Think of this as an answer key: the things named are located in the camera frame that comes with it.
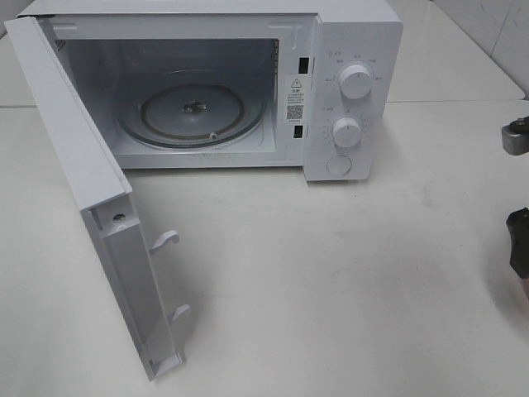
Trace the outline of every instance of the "control knob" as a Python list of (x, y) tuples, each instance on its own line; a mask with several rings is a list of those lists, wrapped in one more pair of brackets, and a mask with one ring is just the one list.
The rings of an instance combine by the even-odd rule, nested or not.
[(340, 73), (340, 90), (349, 99), (360, 99), (371, 91), (373, 71), (363, 63), (346, 66)]
[(362, 139), (362, 129), (354, 118), (341, 118), (334, 123), (332, 138), (336, 146), (353, 147)]

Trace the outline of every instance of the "black object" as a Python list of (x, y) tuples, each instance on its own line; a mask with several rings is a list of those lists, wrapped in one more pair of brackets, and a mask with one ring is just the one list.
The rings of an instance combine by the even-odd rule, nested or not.
[(308, 58), (300, 58), (299, 59), (299, 67), (298, 67), (298, 73), (300, 74), (307, 74), (308, 73)]
[(502, 128), (502, 145), (509, 155), (529, 152), (529, 117), (518, 118)]
[(303, 126), (294, 127), (294, 138), (303, 138)]
[(509, 215), (507, 228), (511, 233), (511, 267), (522, 279), (529, 278), (529, 209)]

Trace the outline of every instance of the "warning label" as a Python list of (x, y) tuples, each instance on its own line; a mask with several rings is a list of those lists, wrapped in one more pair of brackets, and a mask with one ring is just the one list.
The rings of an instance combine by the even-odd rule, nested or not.
[(306, 75), (294, 74), (285, 77), (286, 122), (303, 123), (305, 118), (305, 91), (308, 88)]

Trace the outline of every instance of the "turntable plate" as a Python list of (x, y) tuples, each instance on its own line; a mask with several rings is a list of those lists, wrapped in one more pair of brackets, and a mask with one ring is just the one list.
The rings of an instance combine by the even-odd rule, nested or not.
[(265, 90), (257, 87), (209, 70), (131, 76), (119, 90), (117, 120), (151, 145), (216, 145), (241, 136), (262, 118)]

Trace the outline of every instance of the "open microwave door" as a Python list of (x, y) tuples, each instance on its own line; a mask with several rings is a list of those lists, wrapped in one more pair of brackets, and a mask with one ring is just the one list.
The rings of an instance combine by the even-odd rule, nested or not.
[(171, 327), (188, 305), (166, 313), (150, 256), (176, 232), (149, 248), (131, 201), (131, 186), (79, 98), (64, 65), (63, 43), (46, 19), (6, 23), (79, 211), (150, 379), (182, 362)]

